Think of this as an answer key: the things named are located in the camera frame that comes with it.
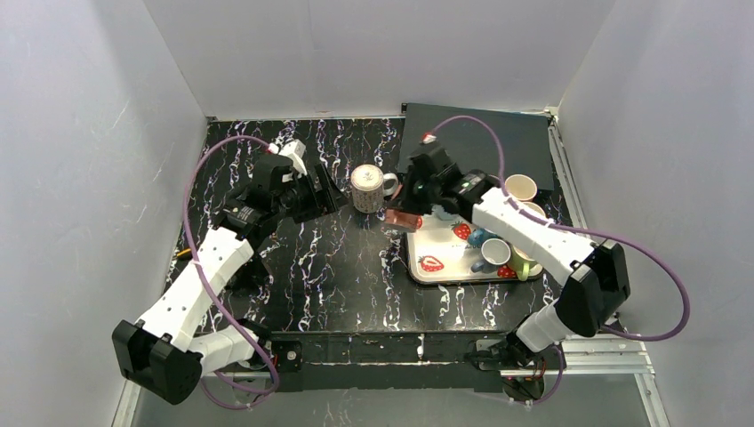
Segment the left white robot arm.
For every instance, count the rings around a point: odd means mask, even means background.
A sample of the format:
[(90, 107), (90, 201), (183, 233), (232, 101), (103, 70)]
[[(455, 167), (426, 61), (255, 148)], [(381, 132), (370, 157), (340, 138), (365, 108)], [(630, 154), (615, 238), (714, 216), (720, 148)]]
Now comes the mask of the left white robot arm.
[(111, 338), (121, 375), (178, 405), (203, 375), (254, 356), (269, 362), (261, 347), (265, 336), (253, 323), (231, 319), (219, 332), (196, 337), (199, 323), (239, 270), (254, 267), (269, 276), (257, 250), (282, 220), (307, 222), (346, 203), (324, 165), (307, 167), (295, 155), (259, 159), (251, 181), (229, 194), (191, 264), (135, 322), (115, 327)]

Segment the brown mug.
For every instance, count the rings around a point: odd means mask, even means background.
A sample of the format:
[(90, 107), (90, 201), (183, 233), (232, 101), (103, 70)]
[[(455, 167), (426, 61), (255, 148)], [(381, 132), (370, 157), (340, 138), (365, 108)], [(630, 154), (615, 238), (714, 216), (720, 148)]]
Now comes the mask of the brown mug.
[(402, 232), (413, 233), (422, 225), (422, 216), (395, 209), (385, 211), (384, 225)]

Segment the light blue faceted mug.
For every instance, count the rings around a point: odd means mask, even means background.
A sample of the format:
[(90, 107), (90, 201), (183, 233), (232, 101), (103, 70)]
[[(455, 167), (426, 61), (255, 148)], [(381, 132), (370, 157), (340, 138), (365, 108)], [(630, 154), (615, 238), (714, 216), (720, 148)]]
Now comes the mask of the light blue faceted mug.
[(437, 210), (433, 213), (433, 215), (442, 222), (453, 222), (456, 221), (458, 218), (457, 214), (448, 213), (444, 210)]

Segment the light green mug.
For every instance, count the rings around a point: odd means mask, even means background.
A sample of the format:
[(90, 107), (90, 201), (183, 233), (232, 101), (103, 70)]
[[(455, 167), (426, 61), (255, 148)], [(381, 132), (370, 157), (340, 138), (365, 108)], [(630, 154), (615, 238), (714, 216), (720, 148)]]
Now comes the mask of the light green mug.
[(519, 281), (537, 278), (543, 272), (543, 267), (536, 260), (515, 246), (511, 249), (508, 266), (514, 271)]

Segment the pink mug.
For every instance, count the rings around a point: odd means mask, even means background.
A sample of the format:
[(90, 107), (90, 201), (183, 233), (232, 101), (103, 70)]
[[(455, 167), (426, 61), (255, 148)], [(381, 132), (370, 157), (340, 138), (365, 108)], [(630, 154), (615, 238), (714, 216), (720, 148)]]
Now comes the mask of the pink mug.
[(512, 197), (524, 202), (533, 201), (538, 192), (536, 182), (524, 174), (512, 174), (505, 180), (504, 184)]

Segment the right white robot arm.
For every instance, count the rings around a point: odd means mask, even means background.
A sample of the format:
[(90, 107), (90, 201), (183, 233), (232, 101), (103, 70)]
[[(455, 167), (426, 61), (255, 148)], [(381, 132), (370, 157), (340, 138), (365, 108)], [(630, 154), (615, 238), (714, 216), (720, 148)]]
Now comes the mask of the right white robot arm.
[(487, 230), (538, 262), (561, 286), (560, 296), (507, 335), (507, 347), (532, 356), (570, 335), (594, 336), (630, 296), (623, 247), (597, 243), (535, 216), (478, 169), (463, 172), (437, 142), (409, 157), (403, 188), (389, 207), (429, 214), (434, 205)]

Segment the yellow mug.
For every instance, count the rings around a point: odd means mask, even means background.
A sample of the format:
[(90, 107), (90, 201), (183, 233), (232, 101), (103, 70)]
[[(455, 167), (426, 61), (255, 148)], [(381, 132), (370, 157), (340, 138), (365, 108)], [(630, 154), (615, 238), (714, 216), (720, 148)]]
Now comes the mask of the yellow mug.
[(538, 215), (540, 215), (540, 216), (542, 216), (544, 218), (547, 217), (546, 213), (544, 212), (544, 210), (539, 205), (536, 205), (533, 202), (525, 202), (525, 205), (528, 208), (530, 208), (531, 210), (535, 211)]

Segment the small grey blue mug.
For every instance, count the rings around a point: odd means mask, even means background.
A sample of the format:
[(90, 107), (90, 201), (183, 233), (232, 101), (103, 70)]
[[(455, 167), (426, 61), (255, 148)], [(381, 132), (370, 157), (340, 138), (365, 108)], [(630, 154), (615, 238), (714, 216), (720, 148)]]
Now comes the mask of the small grey blue mug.
[(500, 238), (489, 238), (481, 245), (481, 259), (475, 262), (470, 271), (473, 273), (492, 273), (505, 265), (511, 257), (511, 248)]

